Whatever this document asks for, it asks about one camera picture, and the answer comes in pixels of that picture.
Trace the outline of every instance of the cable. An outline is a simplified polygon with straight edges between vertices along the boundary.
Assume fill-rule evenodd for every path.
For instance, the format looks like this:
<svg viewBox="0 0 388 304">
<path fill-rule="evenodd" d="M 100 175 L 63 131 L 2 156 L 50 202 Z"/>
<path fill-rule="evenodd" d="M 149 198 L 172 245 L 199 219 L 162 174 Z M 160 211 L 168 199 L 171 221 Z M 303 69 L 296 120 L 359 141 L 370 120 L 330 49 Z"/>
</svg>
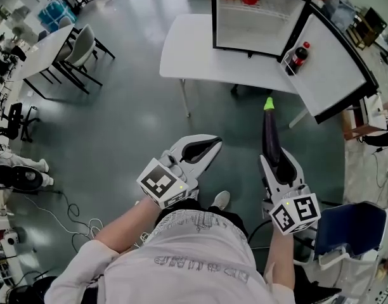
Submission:
<svg viewBox="0 0 388 304">
<path fill-rule="evenodd" d="M 252 250 L 261 250 L 261 249 L 270 249 L 270 247 L 269 246 L 258 246 L 256 248 L 250 248 L 250 249 L 252 249 Z"/>
<path fill-rule="evenodd" d="M 75 204 L 75 203 L 70 203 L 70 202 L 68 201 L 68 198 L 67 198 L 67 196 L 65 195 L 65 193 L 63 193 L 63 192 L 61 192 L 61 191 L 40 191 L 40 192 L 54 193 L 54 194 L 60 194 L 60 195 L 62 195 L 62 196 L 65 198 L 65 201 L 66 201 L 66 204 L 67 204 L 67 216 L 68 216 L 68 218 L 69 218 L 73 223 L 78 223 L 78 224 L 84 225 L 85 227 L 88 228 L 88 232 L 87 232 L 86 234 L 83 234 L 83 233 L 80 233 L 80 232 L 73 232 L 73 231 L 68 230 L 68 229 L 60 222 L 60 220 L 57 218 L 57 216 L 56 216 L 51 210 L 47 210 L 47 209 L 45 209 L 45 208 L 43 208 L 43 207 L 40 207 L 37 203 L 35 203 L 33 200 L 31 200 L 28 196 L 23 195 L 23 197 L 25 197 L 25 198 L 26 198 L 27 200 L 29 200 L 32 204 L 34 204 L 36 208 L 38 208 L 39 210 L 42 210 L 42 211 L 44 211 L 44 212 L 48 212 L 50 215 L 52 215 L 52 216 L 56 219 L 56 221 L 60 224 L 60 226 L 61 226 L 66 232 L 68 232 L 68 233 L 70 233 L 70 234 L 73 234 L 73 236 L 72 236 L 72 247 L 73 247 L 73 249 L 74 249 L 74 251 L 75 251 L 76 253 L 78 252 L 77 249 L 76 249 L 75 246 L 74 246 L 74 237 L 75 237 L 76 235 L 81 235 L 81 236 L 84 236 L 84 237 L 88 238 L 89 240 L 91 240 L 91 237 L 92 237 L 92 238 L 95 238 L 95 235 L 96 235 L 96 233 L 94 232 L 94 229 L 96 229 L 96 230 L 98 230 L 98 231 L 101 231 L 101 229 L 104 228 L 103 222 L 102 222 L 100 219 L 98 219 L 98 218 L 92 218 L 92 219 L 88 222 L 88 224 L 73 219 L 73 218 L 70 216 L 70 214 L 74 215 L 75 217 L 80 216 L 80 208 L 78 207 L 77 204 Z M 101 224 L 101 229 L 98 228 L 98 227 L 96 227 L 96 226 L 94 226 L 94 225 L 91 225 L 93 221 L 98 221 L 98 222 Z"/>
<path fill-rule="evenodd" d="M 9 303 L 9 298 L 10 298 L 10 294 L 11 294 L 11 292 L 14 290 L 14 289 L 16 289 L 17 287 L 18 287 L 18 285 L 23 281 L 23 279 L 26 277 L 26 276 L 28 276 L 29 274 L 39 274 L 39 276 L 41 276 L 41 275 L 44 275 L 44 274 L 42 274 L 41 272 L 39 272 L 39 271 L 37 271 L 37 270 L 31 270 L 31 271 L 28 271 L 26 274 L 24 274 L 23 276 L 22 276 L 22 278 L 12 287 L 12 288 L 9 288 L 9 290 L 7 290 L 7 292 L 6 292 L 6 299 L 7 299 L 7 303 Z"/>
<path fill-rule="evenodd" d="M 385 183 L 387 182 L 388 180 L 388 177 L 385 178 L 385 181 L 384 183 L 380 186 L 380 184 L 378 183 L 378 159 L 377 159 L 377 155 L 376 155 L 377 151 L 373 153 L 375 159 L 376 159 L 376 183 L 377 183 L 377 187 L 379 188 L 383 188 L 385 186 Z"/>
<path fill-rule="evenodd" d="M 261 223 L 259 226 L 257 226 L 257 227 L 253 230 L 252 234 L 249 236 L 249 238 L 248 238 L 248 240 L 247 240 L 248 244 L 250 244 L 250 242 L 251 242 L 251 240 L 253 239 L 255 233 L 256 233 L 262 226 L 266 225 L 267 223 L 271 223 L 271 220 L 265 220 L 263 223 Z"/>
</svg>

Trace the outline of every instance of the shelf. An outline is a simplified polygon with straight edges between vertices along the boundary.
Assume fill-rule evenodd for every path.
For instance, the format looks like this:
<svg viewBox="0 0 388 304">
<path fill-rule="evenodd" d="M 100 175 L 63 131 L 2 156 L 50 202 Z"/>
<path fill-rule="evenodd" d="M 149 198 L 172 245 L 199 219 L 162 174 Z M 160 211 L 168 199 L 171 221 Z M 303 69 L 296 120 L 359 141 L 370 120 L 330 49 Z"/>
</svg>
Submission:
<svg viewBox="0 0 388 304">
<path fill-rule="evenodd" d="M 254 13 L 262 13 L 268 16 L 274 16 L 283 20 L 288 20 L 290 15 L 282 4 L 272 0 L 259 0 L 256 4 L 249 6 L 244 4 L 242 0 L 219 0 L 221 8 L 231 10 L 251 11 Z"/>
<path fill-rule="evenodd" d="M 276 35 L 264 34 L 258 30 L 250 28 L 234 28 L 222 26 L 218 36 L 218 45 L 229 48 L 244 49 L 280 55 L 283 46 Z"/>
</svg>

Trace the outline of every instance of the white table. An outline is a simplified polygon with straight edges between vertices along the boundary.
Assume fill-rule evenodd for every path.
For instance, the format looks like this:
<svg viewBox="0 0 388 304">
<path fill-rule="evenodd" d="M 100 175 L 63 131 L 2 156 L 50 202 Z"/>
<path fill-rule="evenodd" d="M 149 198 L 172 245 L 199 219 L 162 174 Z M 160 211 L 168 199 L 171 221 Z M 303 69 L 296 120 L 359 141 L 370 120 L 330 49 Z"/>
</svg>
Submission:
<svg viewBox="0 0 388 304">
<path fill-rule="evenodd" d="M 26 53 L 27 59 L 22 62 L 18 68 L 15 69 L 10 81 L 23 80 L 29 87 L 31 87 L 40 97 L 46 99 L 28 80 L 34 74 L 43 70 L 47 70 L 55 61 L 58 53 L 63 45 L 66 43 L 74 25 L 63 27 L 52 34 L 46 36 L 43 40 L 32 46 Z"/>
<path fill-rule="evenodd" d="M 185 79 L 228 82 L 298 94 L 275 58 L 212 47 L 211 15 L 177 16 L 164 42 L 160 75 L 180 80 L 188 110 Z"/>
</svg>

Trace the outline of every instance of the open fridge door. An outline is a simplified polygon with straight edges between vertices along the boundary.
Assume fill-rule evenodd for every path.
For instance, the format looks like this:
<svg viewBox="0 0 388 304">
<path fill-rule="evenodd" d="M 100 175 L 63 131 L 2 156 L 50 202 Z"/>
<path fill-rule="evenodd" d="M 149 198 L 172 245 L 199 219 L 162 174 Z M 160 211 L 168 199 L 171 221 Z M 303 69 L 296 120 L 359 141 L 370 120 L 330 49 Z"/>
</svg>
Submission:
<svg viewBox="0 0 388 304">
<path fill-rule="evenodd" d="M 354 101 L 376 93 L 378 84 L 356 50 L 330 20 L 314 6 L 292 49 L 280 65 L 306 108 L 318 123 L 334 116 Z M 310 44 L 307 60 L 293 75 L 286 68 L 295 50 Z"/>
</svg>

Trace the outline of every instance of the gray floor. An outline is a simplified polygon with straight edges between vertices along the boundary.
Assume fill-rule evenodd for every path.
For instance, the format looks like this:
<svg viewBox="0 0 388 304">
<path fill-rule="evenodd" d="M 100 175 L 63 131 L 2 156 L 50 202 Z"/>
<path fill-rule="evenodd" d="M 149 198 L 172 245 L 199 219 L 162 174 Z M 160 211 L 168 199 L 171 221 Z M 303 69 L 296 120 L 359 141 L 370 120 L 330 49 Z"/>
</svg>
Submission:
<svg viewBox="0 0 388 304">
<path fill-rule="evenodd" d="M 31 81 L 53 101 L 34 95 L 32 104 L 42 120 L 34 127 L 34 143 L 22 146 L 22 155 L 45 158 L 55 178 L 55 188 L 66 193 L 81 209 L 79 219 L 97 217 L 109 223 L 142 197 L 137 176 L 151 158 L 160 156 L 180 137 L 214 134 L 222 137 L 222 151 L 200 178 L 200 202 L 229 190 L 228 210 L 238 213 L 248 231 L 261 221 L 264 197 L 257 155 L 261 148 L 264 89 L 239 87 L 233 98 L 229 84 L 186 84 L 191 118 L 184 116 L 178 81 L 160 77 L 159 62 L 164 39 L 178 14 L 210 13 L 210 0 L 96 0 L 82 11 L 80 28 L 90 24 L 97 38 L 116 55 L 112 61 L 87 63 L 89 73 L 103 83 L 87 83 L 87 96 L 63 78 L 50 86 L 42 77 Z M 22 89 L 23 99 L 29 89 Z M 282 146 L 304 169 L 306 182 L 321 199 L 341 201 L 344 187 L 344 142 L 340 118 L 321 125 L 307 116 L 293 130 L 286 125 L 302 110 L 298 96 L 273 92 Z M 69 221 L 64 199 L 52 194 L 33 196 L 39 206 L 54 211 L 72 231 L 85 232 Z M 27 238 L 18 246 L 25 270 L 62 271 L 75 255 L 71 235 L 46 212 L 19 194 L 8 202 Z M 269 227 L 252 245 L 269 243 Z M 80 246 L 85 239 L 77 236 Z M 260 269 L 266 252 L 255 253 Z"/>
</svg>

